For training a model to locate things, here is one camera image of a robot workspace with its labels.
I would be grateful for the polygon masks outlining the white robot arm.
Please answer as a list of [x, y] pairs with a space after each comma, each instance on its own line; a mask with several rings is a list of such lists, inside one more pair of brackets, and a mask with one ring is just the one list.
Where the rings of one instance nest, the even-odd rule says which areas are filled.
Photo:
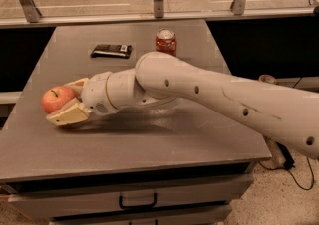
[[319, 96], [316, 93], [235, 77], [148, 52], [136, 65], [65, 84], [72, 98], [48, 112], [63, 126], [125, 108], [153, 108], [177, 98], [221, 113], [312, 159], [319, 158]]

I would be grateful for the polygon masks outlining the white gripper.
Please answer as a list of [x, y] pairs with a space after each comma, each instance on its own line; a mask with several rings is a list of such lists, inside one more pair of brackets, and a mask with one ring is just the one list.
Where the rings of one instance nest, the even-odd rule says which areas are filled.
[[63, 126], [86, 121], [90, 113], [108, 115], [117, 113], [107, 94], [107, 80], [111, 72], [96, 74], [91, 78], [81, 78], [68, 82], [65, 87], [72, 89], [76, 95], [81, 96], [82, 102], [77, 98], [71, 99], [60, 109], [48, 114], [46, 120], [55, 126]]

